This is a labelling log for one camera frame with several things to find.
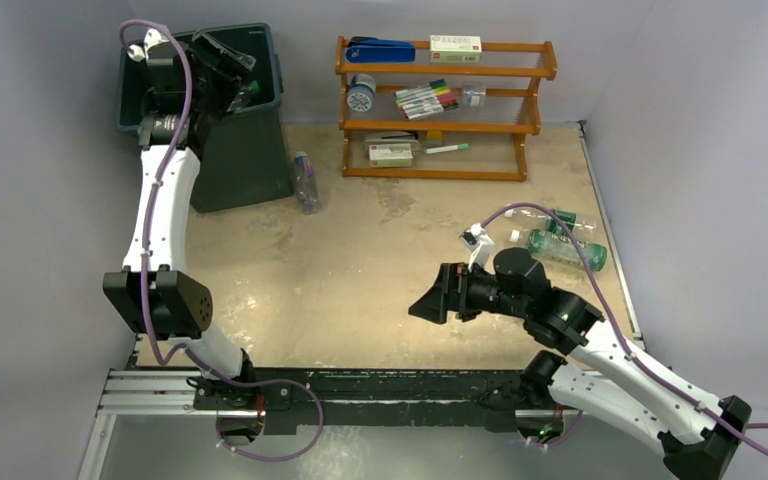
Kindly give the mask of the small clear bottle purple label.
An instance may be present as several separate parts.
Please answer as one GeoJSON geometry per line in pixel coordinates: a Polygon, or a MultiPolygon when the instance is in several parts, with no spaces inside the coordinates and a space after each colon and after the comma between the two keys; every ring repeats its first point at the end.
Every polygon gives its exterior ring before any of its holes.
{"type": "Polygon", "coordinates": [[[299,151],[294,155],[292,165],[296,198],[302,213],[318,213],[321,210],[320,196],[311,159],[305,152],[299,151]]]}

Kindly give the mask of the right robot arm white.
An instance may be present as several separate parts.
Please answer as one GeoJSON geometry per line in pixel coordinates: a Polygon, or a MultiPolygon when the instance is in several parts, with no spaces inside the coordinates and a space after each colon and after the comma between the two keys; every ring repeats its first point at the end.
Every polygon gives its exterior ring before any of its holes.
{"type": "Polygon", "coordinates": [[[751,416],[737,396],[693,386],[634,345],[595,306],[551,284],[523,248],[493,259],[492,271],[444,263],[408,312],[443,324],[482,313],[518,318],[541,350],[521,374],[524,399],[590,413],[662,456],[679,479],[720,479],[751,416]]]}

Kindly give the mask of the green label bottle white cap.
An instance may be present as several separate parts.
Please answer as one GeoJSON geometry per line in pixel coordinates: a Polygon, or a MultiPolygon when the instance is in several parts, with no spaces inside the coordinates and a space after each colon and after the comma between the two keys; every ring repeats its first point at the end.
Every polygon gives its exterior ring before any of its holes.
{"type": "Polygon", "coordinates": [[[503,217],[527,230],[540,229],[558,235],[566,234],[560,226],[564,223],[580,239],[594,237],[601,229],[600,221],[593,216],[561,209],[553,209],[553,212],[560,222],[541,210],[527,208],[509,209],[504,212],[503,217]]]}

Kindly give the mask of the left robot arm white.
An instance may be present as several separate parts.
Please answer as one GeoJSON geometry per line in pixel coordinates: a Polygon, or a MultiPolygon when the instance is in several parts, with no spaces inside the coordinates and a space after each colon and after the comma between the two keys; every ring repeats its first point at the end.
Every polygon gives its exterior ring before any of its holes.
{"type": "Polygon", "coordinates": [[[146,67],[150,105],[138,126],[141,191],[134,232],[121,267],[103,276],[105,296],[143,335],[156,362],[185,354],[232,408],[257,399],[247,352],[214,325],[207,286],[187,274],[188,211],[214,121],[223,118],[254,66],[207,33],[176,39],[143,20],[145,35],[125,46],[146,67]]]}

